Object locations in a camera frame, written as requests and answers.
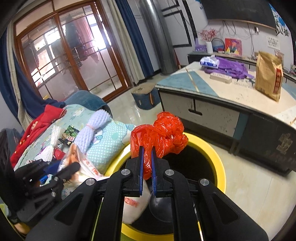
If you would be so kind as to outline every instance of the white drawer front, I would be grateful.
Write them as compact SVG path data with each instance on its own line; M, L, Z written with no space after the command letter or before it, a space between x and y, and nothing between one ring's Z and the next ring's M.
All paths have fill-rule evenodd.
M185 120L192 121L201 126L233 137L239 118L239 112L195 100L196 112L201 114L199 115L189 111L194 110L193 99L167 93L160 93L160 96L165 111L169 111Z

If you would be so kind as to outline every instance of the silver screw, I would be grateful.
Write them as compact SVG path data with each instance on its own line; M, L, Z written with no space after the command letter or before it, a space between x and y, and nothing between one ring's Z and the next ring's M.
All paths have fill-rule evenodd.
M121 170L121 174L127 176L128 174L130 174L131 171L129 169L123 169Z
M200 180L200 184L203 185L203 186L207 186L210 184L209 180L208 179L201 179Z
M91 186L94 184L94 179L93 178L89 178L85 181L86 185Z
M168 176L172 176L172 175L175 174L175 172L174 172L172 169L167 169L167 170L165 171L165 174L168 175Z

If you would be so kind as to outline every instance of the plastic bag with red text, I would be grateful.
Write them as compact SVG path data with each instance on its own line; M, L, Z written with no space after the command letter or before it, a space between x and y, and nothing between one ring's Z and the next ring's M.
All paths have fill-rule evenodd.
M145 180L151 177L152 147L155 146L159 158L168 153L179 154L188 143L183 131L184 126L178 117L169 112L161 112L153 125L140 125L131 132L131 157L137 157L140 146L144 147Z

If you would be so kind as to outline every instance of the yarn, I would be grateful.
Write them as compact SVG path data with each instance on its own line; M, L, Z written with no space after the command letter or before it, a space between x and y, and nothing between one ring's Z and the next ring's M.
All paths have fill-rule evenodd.
M111 117L105 110L98 110L89 119L86 126L78 133L74 143L79 147L80 151L85 154L90 146L92 139L94 138L95 130L104 126Z
M54 148L59 143L59 138L63 134L64 129L54 125L52 127L52 135L50 138L50 144L44 148L44 150L35 157L35 160L42 159L43 161L52 161L52 157L54 156Z

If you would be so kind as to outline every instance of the red clothing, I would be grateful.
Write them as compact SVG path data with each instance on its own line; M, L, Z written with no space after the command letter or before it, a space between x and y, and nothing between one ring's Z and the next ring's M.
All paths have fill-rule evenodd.
M26 148L41 136L53 122L63 117L65 112L66 110L49 104L45 106L44 112L28 126L20 143L17 145L15 152L11 156L10 162L12 167L15 167Z

